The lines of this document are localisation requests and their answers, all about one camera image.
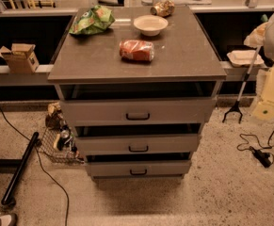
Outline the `white takeout container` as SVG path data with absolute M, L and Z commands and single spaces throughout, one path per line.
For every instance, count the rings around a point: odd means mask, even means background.
M 233 50 L 227 54 L 227 58 L 234 67 L 248 67 L 255 53 L 255 50 Z

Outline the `small cardboard box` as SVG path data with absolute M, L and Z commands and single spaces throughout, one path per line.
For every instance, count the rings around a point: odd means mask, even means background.
M 34 73 L 39 67 L 39 61 L 35 54 L 35 44 L 13 43 L 11 48 L 0 48 L 0 57 L 3 58 L 11 73 Z

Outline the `black metal bar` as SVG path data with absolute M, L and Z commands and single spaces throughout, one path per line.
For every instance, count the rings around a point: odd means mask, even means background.
M 22 174 L 24 173 L 25 165 L 29 159 L 29 156 L 32 153 L 34 146 L 37 144 L 38 139 L 39 139 L 39 133 L 35 132 L 33 134 L 32 138 L 29 140 L 29 143 L 24 151 L 24 155 L 23 155 L 22 159 L 20 160 L 20 164 L 17 167 L 17 169 L 15 170 L 15 173 L 13 174 L 13 176 L 10 180 L 10 183 L 8 184 L 8 188 L 5 192 L 5 195 L 3 196 L 2 200 L 1 200 L 2 205 L 10 206 L 16 202 L 13 197 L 13 194 L 15 192 L 15 189 L 16 189 L 21 177 L 22 177 Z

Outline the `grey top drawer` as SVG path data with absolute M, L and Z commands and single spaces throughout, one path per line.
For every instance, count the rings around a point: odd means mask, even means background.
M 207 122 L 215 99 L 61 101 L 70 126 Z

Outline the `grey sneaker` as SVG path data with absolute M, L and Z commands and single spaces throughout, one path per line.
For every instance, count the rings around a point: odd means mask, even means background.
M 0 226 L 16 226 L 17 215 L 16 214 L 6 214 L 0 216 Z

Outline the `grey drawer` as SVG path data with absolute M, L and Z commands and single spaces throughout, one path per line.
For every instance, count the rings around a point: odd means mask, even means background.
M 207 122 L 215 99 L 61 101 L 70 126 Z
M 75 143 L 82 155 L 187 153 L 197 151 L 200 139 L 197 134 L 79 137 Z
M 88 176 L 99 177 L 137 177 L 137 176 L 171 176 L 188 173 L 190 160 L 178 161 L 143 161 L 143 162 L 102 162 L 87 163 Z

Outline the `red soda can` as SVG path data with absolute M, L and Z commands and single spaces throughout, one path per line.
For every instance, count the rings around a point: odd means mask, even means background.
M 122 40 L 120 56 L 134 61 L 152 61 L 154 58 L 153 43 L 145 40 Z

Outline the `grey bottom drawer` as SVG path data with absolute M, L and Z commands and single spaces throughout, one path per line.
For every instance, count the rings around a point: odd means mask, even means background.
M 137 177 L 137 176 L 171 176 L 188 173 L 190 160 L 178 161 L 143 161 L 143 162 L 102 162 L 87 163 L 88 176 L 99 177 Z

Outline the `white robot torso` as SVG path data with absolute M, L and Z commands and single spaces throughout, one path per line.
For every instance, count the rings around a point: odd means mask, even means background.
M 274 119 L 274 66 L 259 73 L 256 92 L 251 115 L 263 121 Z

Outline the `white bowl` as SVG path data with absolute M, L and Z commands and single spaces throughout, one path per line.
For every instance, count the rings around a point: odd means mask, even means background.
M 134 20 L 134 27 L 139 30 L 142 35 L 148 37 L 159 35 L 168 24 L 166 19 L 154 15 L 143 15 Z

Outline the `grabber reacher tool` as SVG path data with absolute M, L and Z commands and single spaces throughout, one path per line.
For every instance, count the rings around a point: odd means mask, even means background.
M 248 80 L 249 80 L 250 73 L 251 73 L 251 71 L 252 71 L 254 62 L 256 61 L 256 58 L 258 57 L 260 50 L 261 50 L 261 47 L 260 47 L 260 46 L 258 46 L 258 47 L 255 49 L 255 52 L 254 52 L 254 54 L 253 54 L 253 56 L 252 56 L 252 58 L 251 58 L 251 61 L 250 61 L 250 66 L 249 66 L 247 72 L 245 73 L 245 75 L 244 75 L 244 77 L 243 77 L 242 85 L 241 85 L 241 88 L 240 88 L 240 90 L 239 90 L 237 99 L 235 100 L 234 105 L 233 105 L 227 112 L 224 113 L 224 117 L 223 117 L 223 120 L 222 120 L 223 122 L 226 121 L 227 116 L 228 116 L 230 113 L 237 113 L 237 114 L 239 115 L 238 122 L 241 122 L 241 121 L 242 121 L 243 113 L 241 112 L 241 110 L 240 110 L 240 108 L 239 108 L 239 104 L 240 104 L 241 97 L 242 97 L 242 95 L 243 95 L 245 86 L 247 85 L 247 82 L 248 82 Z

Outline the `grey middle drawer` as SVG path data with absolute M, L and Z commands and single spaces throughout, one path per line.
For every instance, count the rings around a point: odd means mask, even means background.
M 187 153 L 197 151 L 200 139 L 197 134 L 79 137 L 75 143 L 82 155 Z

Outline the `grey drawer cabinet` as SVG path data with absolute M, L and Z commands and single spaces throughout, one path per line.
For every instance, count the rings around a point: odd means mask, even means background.
M 188 173 L 226 77 L 187 7 L 149 39 L 152 60 L 140 49 L 121 56 L 121 42 L 146 39 L 134 21 L 148 12 L 114 8 L 104 33 L 67 36 L 48 76 L 93 179 Z

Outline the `green chip bag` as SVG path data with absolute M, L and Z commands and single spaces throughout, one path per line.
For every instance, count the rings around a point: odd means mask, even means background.
M 115 18 L 111 9 L 96 5 L 74 20 L 70 33 L 72 35 L 95 35 L 105 32 L 114 22 Z

